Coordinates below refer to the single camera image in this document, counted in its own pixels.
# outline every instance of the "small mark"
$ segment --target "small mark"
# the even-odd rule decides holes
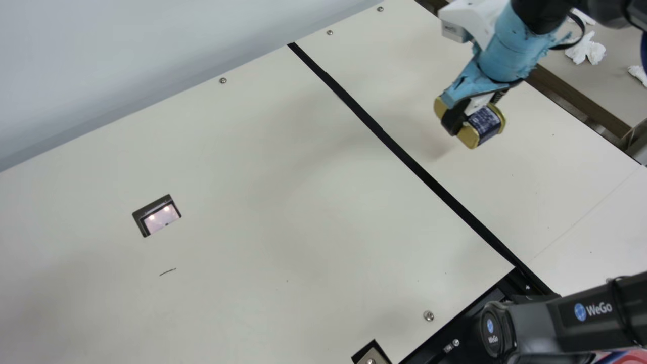
[[[177,268],[169,269],[169,270],[167,270],[167,271],[163,272],[162,274],[160,274],[160,277],[161,277],[161,276],[163,276],[163,275],[165,275],[165,274],[167,274],[167,273],[169,273],[169,272],[172,272],[172,271],[174,271],[174,270],[176,270],[176,269],[177,269]]]

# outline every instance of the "black frame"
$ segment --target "black frame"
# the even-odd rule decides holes
[[[541,296],[554,295],[554,293],[540,290],[518,268],[515,268],[472,302],[472,304],[467,306],[461,313],[456,315],[451,321],[436,331],[422,345],[404,358],[400,364],[438,364],[440,362],[446,364],[464,364],[460,354],[466,347],[465,337],[470,333],[475,317],[477,317],[486,303],[492,301],[511,301],[514,300],[515,296],[526,295]],[[453,348],[449,352],[445,352],[444,349],[447,346],[451,346],[454,339],[458,339],[461,345]],[[359,360],[371,348],[377,349],[384,359],[388,363],[391,363],[386,353],[384,353],[375,340],[368,343],[353,355],[351,358],[353,363],[358,364]]]
[[[177,209],[177,206],[175,205],[173,198],[169,194],[159,199],[156,199],[155,201],[149,203],[148,205],[142,207],[141,209],[133,212],[133,218],[135,219],[135,222],[137,223],[137,227],[139,227],[139,231],[142,233],[144,238],[147,236],[150,236],[151,234],[150,231],[148,231],[148,227],[144,223],[144,220],[148,216],[151,216],[152,214],[158,211],[161,211],[164,207],[167,207],[167,206],[173,206],[173,208],[175,209],[175,212],[177,212],[177,216],[182,218],[182,214],[180,213],[180,210]]]

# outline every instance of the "screw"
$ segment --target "screw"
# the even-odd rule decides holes
[[[425,311],[422,316],[429,322],[433,321],[433,313],[431,311]]]

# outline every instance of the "crumpled tissue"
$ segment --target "crumpled tissue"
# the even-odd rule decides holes
[[[645,74],[645,70],[641,65],[629,66],[629,74],[638,78],[638,81],[642,82],[644,87],[647,87],[647,74]]]
[[[606,47],[600,43],[591,41],[595,32],[591,31],[582,37],[582,41],[576,46],[568,48],[564,51],[567,57],[572,58],[575,64],[584,62],[584,58],[589,58],[592,65],[600,63],[606,53]]]

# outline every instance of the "rectangular opening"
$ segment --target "rectangular opening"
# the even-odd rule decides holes
[[[137,227],[145,237],[182,217],[171,195],[166,195],[133,212]]]

